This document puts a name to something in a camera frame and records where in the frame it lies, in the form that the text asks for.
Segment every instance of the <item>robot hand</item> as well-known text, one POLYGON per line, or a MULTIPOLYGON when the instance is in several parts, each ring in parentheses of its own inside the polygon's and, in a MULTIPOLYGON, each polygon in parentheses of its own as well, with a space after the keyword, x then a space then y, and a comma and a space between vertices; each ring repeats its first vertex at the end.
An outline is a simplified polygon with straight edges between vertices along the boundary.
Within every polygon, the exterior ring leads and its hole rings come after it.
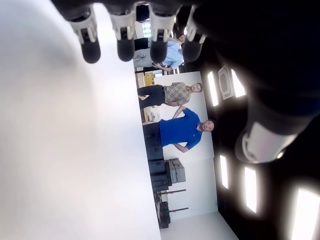
MULTIPOLYGON (((94 0, 52 0, 60 14, 72 26, 79 38, 83 58, 86 62, 96 63, 101 55, 97 21, 93 9, 94 0)), ((136 3, 134 0, 102 1, 110 13, 113 29, 117 39, 118 56, 122 61, 130 61, 134 56, 134 32, 136 21, 136 3)), ((198 1, 181 1, 191 5, 198 1)), ((180 1, 154 0, 149 4, 151 22, 150 55, 154 62, 161 63, 167 55, 169 35, 175 23, 175 17, 182 5, 180 1)), ((193 21, 195 6, 192 7, 187 23, 188 35, 183 48, 184 59, 188 62, 195 61, 200 55, 201 46, 206 36, 197 30, 193 21)))

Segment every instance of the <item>black pants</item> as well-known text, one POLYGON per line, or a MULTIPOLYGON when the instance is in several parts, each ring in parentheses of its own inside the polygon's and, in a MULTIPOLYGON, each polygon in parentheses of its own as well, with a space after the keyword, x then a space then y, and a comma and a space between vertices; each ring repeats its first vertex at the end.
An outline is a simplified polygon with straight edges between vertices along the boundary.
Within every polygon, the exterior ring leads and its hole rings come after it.
POLYGON ((147 49, 148 47, 148 38, 138 38, 134 40, 134 50, 147 49))
POLYGON ((146 148, 162 146, 159 122, 142 125, 146 148))
POLYGON ((165 103, 165 92, 164 87, 161 85, 151 85, 140 87, 137 89, 138 95, 149 95, 146 99, 139 99, 140 109, 144 109, 150 106, 160 106, 165 103))

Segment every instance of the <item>fluorescent light panel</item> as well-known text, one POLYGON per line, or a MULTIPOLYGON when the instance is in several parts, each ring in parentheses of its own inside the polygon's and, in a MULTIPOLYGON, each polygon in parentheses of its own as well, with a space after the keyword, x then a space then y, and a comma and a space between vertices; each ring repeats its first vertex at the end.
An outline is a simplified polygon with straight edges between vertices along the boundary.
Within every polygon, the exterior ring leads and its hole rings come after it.
POLYGON ((207 77, 208 77, 208 82, 209 82, 209 87, 210 87, 212 104, 215 107, 215 106, 219 105, 219 102, 218 102, 218 95, 217 95, 217 90, 216 90, 214 74, 212 73, 212 71, 208 74, 207 77))
POLYGON ((245 174, 245 201, 246 206, 254 213, 257 212, 257 179, 256 171, 248 167, 244 169, 245 174))
POLYGON ((284 155, 284 151, 282 151, 282 152, 280 152, 279 154, 278 154, 278 156, 276 156, 276 159, 280 159, 280 158, 282 158, 282 156, 284 155))
POLYGON ((299 188, 292 240, 312 240, 320 196, 299 188))
POLYGON ((233 69, 231 69, 231 74, 232 74, 232 79, 233 79, 235 97, 238 98, 243 95, 246 95, 246 90, 245 90, 244 86, 242 86, 241 82, 239 81, 239 78, 236 75, 236 72, 233 69))
POLYGON ((220 166, 221 166, 222 185, 225 186, 226 189, 229 189, 227 159, 225 156, 220 155, 220 166))

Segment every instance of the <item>person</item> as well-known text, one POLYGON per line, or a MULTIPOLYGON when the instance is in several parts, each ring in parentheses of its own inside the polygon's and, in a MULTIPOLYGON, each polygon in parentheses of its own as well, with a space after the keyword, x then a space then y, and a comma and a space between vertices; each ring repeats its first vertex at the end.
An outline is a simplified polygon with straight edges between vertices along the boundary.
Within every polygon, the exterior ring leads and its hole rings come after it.
MULTIPOLYGON (((179 38, 169 37, 168 41, 175 42, 180 46, 185 43, 186 35, 181 35, 179 38)), ((134 50, 148 49, 151 46, 151 37, 142 37, 134 40, 134 50)))
POLYGON ((138 95, 149 95, 146 99, 139 98, 141 109, 150 106, 160 106, 166 104, 168 106, 181 106, 190 101, 192 93, 201 93, 203 86, 200 82, 191 86, 187 86, 184 82, 174 82, 170 86, 151 85, 140 87, 137 89, 138 95))
POLYGON ((200 122, 195 112, 182 105, 172 119, 161 119, 160 122, 146 124, 142 127, 146 148, 173 144, 179 151, 185 153, 200 142, 203 132, 211 132, 215 128, 215 123, 213 120, 200 122))
POLYGON ((150 48, 140 49, 134 52, 133 55, 133 65, 134 68, 145 68, 145 67, 155 67, 165 71, 172 71, 176 69, 180 64, 183 63, 182 49, 178 43, 173 41, 168 41, 167 53, 164 61, 159 63, 154 63, 150 56, 150 48))

